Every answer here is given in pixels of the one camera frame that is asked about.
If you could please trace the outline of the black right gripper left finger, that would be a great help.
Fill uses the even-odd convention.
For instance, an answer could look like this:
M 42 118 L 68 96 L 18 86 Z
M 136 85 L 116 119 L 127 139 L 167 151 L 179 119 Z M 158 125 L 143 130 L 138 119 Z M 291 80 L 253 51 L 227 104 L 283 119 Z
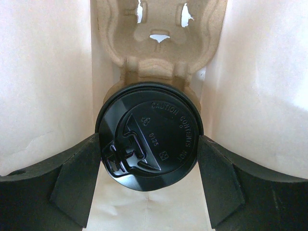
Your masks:
M 0 178 L 2 231 L 81 231 L 88 223 L 101 153 L 97 133 Z

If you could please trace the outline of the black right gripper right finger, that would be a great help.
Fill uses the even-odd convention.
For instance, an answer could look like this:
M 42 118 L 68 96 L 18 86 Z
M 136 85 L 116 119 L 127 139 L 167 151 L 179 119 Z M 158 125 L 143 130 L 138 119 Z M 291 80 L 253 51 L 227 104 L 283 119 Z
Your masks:
M 241 157 L 206 136 L 197 153 L 210 225 L 217 231 L 305 231 L 308 181 Z

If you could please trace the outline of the brown pulp cup carrier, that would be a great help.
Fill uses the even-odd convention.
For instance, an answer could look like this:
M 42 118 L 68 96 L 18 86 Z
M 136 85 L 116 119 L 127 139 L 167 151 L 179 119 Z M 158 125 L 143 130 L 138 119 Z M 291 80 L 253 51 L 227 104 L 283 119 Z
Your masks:
M 191 80 L 218 48 L 225 0 L 99 0 L 100 41 L 120 68 L 106 97 L 133 83 L 169 84 L 200 106 Z

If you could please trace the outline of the black plastic cup lid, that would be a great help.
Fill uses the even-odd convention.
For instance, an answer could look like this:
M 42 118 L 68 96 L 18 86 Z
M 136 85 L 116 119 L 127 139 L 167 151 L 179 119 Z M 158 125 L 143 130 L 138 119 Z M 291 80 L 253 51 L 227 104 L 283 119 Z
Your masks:
M 99 111 L 102 162 L 117 183 L 148 192 L 182 180 L 197 162 L 200 114 L 182 91 L 162 83 L 131 84 Z

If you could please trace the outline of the brown paper bag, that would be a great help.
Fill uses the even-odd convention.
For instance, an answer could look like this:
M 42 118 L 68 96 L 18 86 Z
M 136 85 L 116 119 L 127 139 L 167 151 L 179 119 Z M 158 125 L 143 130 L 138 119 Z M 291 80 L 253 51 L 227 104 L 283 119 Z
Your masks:
M 1 1 L 1 174 L 93 132 L 118 70 L 97 51 L 91 6 Z M 308 175 L 307 1 L 228 1 L 218 50 L 192 87 L 207 136 L 265 167 Z M 125 189 L 100 170 L 87 230 L 210 230 L 199 169 L 149 193 Z

